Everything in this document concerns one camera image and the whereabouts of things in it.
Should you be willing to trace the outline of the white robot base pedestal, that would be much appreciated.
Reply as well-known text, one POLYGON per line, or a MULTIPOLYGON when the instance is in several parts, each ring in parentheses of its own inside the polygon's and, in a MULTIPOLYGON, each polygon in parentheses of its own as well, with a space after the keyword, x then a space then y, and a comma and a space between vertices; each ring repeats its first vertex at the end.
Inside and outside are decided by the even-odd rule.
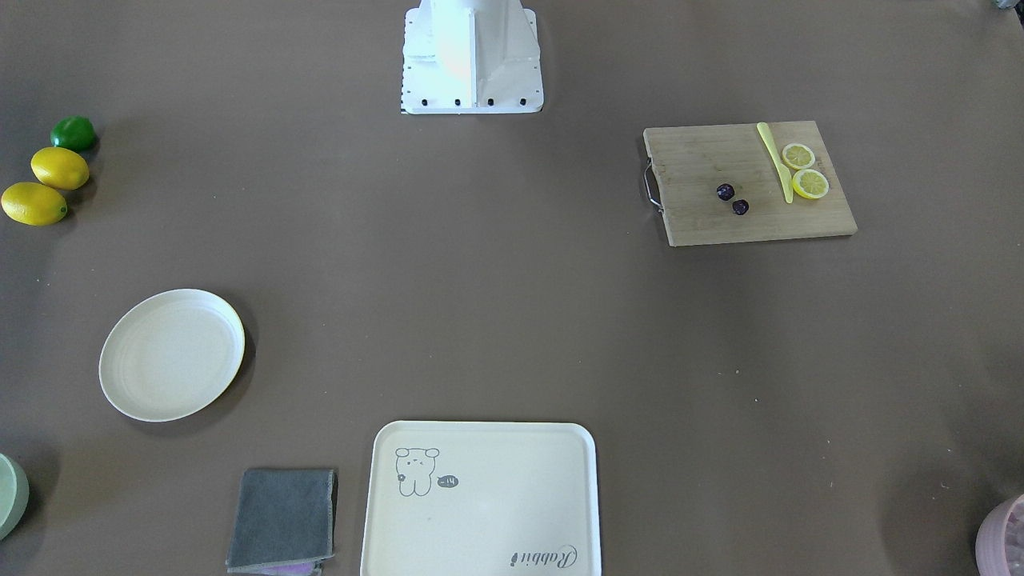
POLYGON ((406 12, 406 114, 532 114, 544 106, 534 10, 519 1, 421 1, 406 12))

